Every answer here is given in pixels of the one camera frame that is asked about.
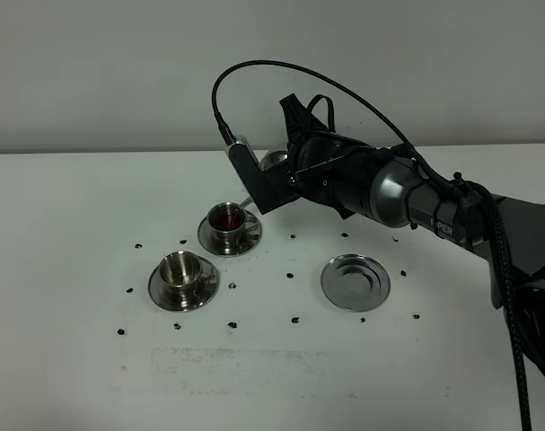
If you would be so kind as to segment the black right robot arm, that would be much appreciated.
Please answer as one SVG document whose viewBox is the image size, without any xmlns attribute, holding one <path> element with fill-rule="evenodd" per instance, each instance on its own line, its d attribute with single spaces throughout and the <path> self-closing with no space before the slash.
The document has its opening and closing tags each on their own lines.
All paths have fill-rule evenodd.
<svg viewBox="0 0 545 431">
<path fill-rule="evenodd" d="M 504 234 L 509 288 L 491 274 L 491 302 L 517 320 L 523 353 L 545 377 L 545 205 L 488 195 L 456 177 L 431 179 L 422 157 L 400 145 L 375 148 L 336 133 L 295 95 L 281 100 L 287 133 L 289 185 L 296 193 L 390 228 L 422 227 L 500 268 L 493 252 Z"/>
</svg>

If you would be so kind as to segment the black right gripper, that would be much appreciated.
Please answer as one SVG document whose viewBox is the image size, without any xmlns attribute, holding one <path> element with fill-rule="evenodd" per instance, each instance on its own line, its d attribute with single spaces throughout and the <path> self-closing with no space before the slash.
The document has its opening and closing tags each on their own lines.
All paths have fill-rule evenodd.
<svg viewBox="0 0 545 431">
<path fill-rule="evenodd" d="M 307 110 L 294 93 L 282 99 L 280 105 L 284 113 L 289 144 L 298 144 L 308 139 L 312 132 L 326 131 L 326 126 Z M 305 141 L 299 145 L 276 145 L 267 152 L 270 150 L 287 151 L 290 182 L 298 198 L 305 198 L 330 207 L 340 216 L 344 215 L 344 207 L 334 197 L 333 187 L 330 184 L 339 164 L 337 158 L 344 154 L 343 143 Z"/>
</svg>

